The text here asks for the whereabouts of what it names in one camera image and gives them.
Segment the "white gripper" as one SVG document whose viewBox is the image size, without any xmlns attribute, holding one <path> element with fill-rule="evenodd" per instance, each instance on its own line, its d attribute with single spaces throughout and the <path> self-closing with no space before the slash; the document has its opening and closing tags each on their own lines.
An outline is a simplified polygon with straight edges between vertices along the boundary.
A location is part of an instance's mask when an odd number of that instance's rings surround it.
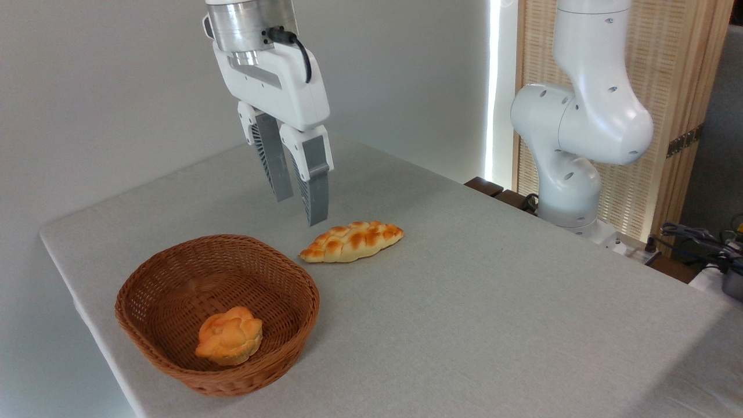
<svg viewBox="0 0 743 418">
<path fill-rule="evenodd" d="M 232 55 L 215 42 L 212 47 L 226 87 L 241 100 L 238 114 L 247 143 L 257 150 L 276 201 L 294 195 L 283 143 L 292 156 L 308 225 L 323 222 L 330 201 L 327 174 L 334 163 L 321 125 L 329 118 L 329 103 L 313 54 L 308 53 L 312 77 L 307 83 L 303 55 L 294 46 L 258 51 L 255 66 L 234 64 Z M 280 129 L 276 119 L 284 122 Z"/>
</svg>

